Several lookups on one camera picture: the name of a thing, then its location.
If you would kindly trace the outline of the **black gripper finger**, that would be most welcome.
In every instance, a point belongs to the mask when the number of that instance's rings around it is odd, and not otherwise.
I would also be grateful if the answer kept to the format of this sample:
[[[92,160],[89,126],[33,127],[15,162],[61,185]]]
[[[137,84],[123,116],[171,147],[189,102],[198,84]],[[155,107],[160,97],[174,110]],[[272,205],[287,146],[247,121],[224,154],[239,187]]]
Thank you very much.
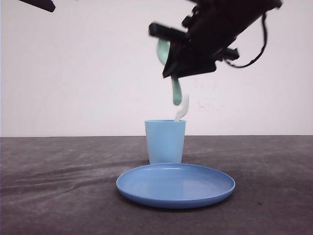
[[[55,4],[52,0],[20,0],[26,4],[30,4],[48,12],[54,12]]]

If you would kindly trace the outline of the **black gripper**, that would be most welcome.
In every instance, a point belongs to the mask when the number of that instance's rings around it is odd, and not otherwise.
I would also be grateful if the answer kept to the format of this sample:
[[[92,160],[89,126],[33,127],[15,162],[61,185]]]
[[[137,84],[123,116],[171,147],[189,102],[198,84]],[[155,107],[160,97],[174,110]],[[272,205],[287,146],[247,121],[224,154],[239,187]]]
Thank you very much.
[[[214,57],[263,14],[282,6],[281,0],[195,0],[192,15],[181,22],[187,33],[158,23],[149,25],[149,35],[170,43],[162,72],[164,78],[187,77],[216,70]]]

